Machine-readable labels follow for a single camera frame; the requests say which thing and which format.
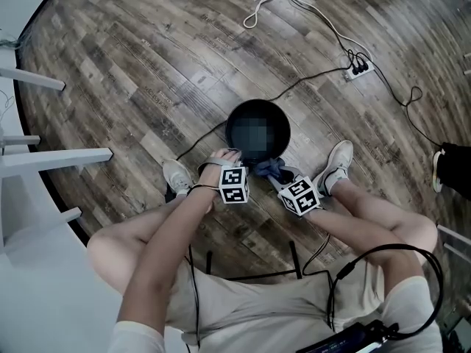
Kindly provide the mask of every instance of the other person's foot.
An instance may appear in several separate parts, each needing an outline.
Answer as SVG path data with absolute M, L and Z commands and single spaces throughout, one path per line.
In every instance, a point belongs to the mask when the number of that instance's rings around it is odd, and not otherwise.
M 162 170 L 163 177 L 177 196 L 186 195 L 194 184 L 188 169 L 176 160 L 165 160 Z
M 439 164 L 439 157 L 443 154 L 445 154 L 445 151 L 442 149 L 441 151 L 435 153 L 435 155 L 433 156 L 432 187 L 433 190 L 437 193 L 442 191 L 442 182 L 440 182 L 440 178 L 437 175 L 437 169 Z
M 322 173 L 313 180 L 317 187 L 319 198 L 332 196 L 330 190 L 340 179 L 348 179 L 348 168 L 353 159 L 353 144 L 344 140 L 334 146 L 329 154 L 327 166 Z

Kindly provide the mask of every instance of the person's left hand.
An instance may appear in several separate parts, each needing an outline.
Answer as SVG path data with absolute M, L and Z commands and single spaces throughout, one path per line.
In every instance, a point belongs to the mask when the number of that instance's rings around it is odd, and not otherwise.
M 221 158 L 226 161 L 235 163 L 242 155 L 241 151 L 231 149 L 220 149 L 214 151 L 211 157 Z M 201 185 L 210 185 L 211 187 L 219 186 L 219 177 L 221 176 L 221 166 L 208 163 L 203 170 L 198 183 Z

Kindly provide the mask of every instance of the black and white marker cube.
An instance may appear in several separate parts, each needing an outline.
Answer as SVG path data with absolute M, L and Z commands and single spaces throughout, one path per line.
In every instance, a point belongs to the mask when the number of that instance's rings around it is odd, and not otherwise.
M 245 167 L 222 166 L 219 191 L 225 204 L 240 204 L 249 201 L 249 183 Z
M 285 208 L 298 216 L 304 215 L 319 206 L 319 198 L 309 176 L 281 190 L 278 197 Z

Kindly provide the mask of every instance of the power strip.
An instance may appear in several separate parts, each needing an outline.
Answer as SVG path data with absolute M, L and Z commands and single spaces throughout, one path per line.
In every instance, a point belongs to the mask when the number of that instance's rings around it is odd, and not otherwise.
M 353 74 L 353 68 L 346 70 L 344 73 L 345 79 L 347 81 L 353 81 L 354 79 L 359 78 L 359 76 L 363 76 L 364 74 L 368 74 L 369 72 L 372 72 L 375 70 L 375 66 L 369 60 L 367 60 L 366 63 L 368 65 L 368 69 L 359 74 Z

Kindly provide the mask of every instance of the white t-shirt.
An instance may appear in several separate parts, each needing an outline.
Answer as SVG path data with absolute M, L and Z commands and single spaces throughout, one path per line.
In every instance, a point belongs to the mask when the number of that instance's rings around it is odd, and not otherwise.
M 386 297 L 381 319 L 386 326 L 398 323 L 400 332 L 420 328 L 433 312 L 428 284 L 411 277 L 396 285 Z M 332 335 L 322 319 L 269 316 L 232 325 L 202 340 L 200 353 L 288 353 L 313 345 Z M 438 326 L 402 341 L 389 341 L 379 352 L 442 352 Z M 113 330 L 108 353 L 165 353 L 162 335 L 146 325 L 120 321 Z

